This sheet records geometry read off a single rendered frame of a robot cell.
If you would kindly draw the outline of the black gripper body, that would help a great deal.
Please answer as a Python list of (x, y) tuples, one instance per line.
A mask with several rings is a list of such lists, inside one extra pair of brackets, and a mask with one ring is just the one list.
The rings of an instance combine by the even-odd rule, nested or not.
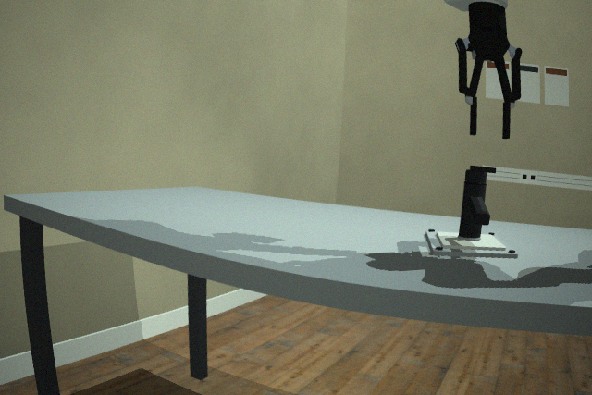
[(497, 62), (494, 42), (499, 41), (503, 55), (510, 47), (507, 38), (505, 8), (491, 2), (473, 2), (469, 4), (470, 45), (479, 54), (481, 41), (487, 39), (485, 60)]

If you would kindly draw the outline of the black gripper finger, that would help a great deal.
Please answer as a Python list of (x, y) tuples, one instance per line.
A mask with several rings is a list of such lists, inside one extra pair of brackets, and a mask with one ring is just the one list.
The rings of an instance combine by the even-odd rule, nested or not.
[[(481, 41), (478, 56), (475, 57), (475, 66), (470, 83), (467, 87), (467, 54), (469, 38), (458, 38), (455, 42), (459, 53), (459, 92), (465, 94), (465, 102), (471, 105), (470, 111), (470, 135), (476, 135), (476, 121), (477, 121), (477, 87), (480, 80), (480, 75), (485, 60), (487, 50), (487, 39)], [(471, 89), (470, 89), (471, 88)]]
[[(500, 42), (494, 42), (495, 51), (498, 61), (494, 62), (499, 75), (499, 82), (503, 94), (503, 130), (502, 139), (510, 139), (510, 120), (511, 109), (515, 107), (515, 101), (521, 98), (521, 72), (520, 72), (520, 58), (522, 54), (521, 48), (515, 48), (510, 45), (508, 51), (512, 58), (512, 92), (508, 80), (507, 71), (505, 68), (505, 61), (501, 51)], [(513, 94), (512, 94), (513, 93)]]

